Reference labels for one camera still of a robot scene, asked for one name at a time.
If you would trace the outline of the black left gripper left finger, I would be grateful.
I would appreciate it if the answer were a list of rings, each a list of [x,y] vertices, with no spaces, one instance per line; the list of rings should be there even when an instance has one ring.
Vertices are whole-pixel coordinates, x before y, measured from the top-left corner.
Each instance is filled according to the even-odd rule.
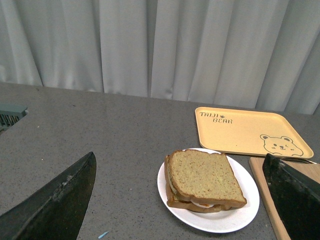
[[[91,199],[97,162],[87,153],[0,217],[2,240],[75,240]]]

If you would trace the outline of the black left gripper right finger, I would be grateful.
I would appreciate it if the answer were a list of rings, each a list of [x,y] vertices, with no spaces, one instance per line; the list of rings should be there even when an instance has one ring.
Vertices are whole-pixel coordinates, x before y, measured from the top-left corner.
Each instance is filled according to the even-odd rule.
[[[292,240],[320,238],[320,184],[267,154],[262,170],[277,213]]]

